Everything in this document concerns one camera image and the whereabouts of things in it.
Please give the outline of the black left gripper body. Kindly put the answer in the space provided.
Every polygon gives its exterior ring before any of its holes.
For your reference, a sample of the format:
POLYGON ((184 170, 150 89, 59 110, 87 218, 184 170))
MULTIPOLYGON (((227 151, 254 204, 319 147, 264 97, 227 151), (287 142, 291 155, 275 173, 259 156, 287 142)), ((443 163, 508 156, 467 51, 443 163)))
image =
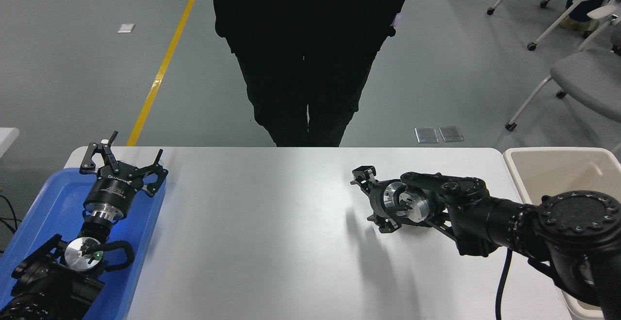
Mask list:
POLYGON ((120 212, 129 212, 131 204, 142 189, 144 177, 137 173, 138 167, 121 162, 119 172, 110 165, 97 171, 97 179, 84 201, 84 209, 95 211, 97 205, 109 205, 120 212))

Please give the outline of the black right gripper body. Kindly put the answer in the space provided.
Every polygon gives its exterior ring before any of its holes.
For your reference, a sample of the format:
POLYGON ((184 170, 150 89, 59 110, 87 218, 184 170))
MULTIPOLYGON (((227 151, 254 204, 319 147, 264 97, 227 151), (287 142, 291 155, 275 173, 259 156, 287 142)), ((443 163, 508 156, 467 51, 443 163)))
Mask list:
POLYGON ((367 219, 378 226, 387 226, 388 219, 394 211, 395 179, 368 181, 368 194, 373 214, 367 219))

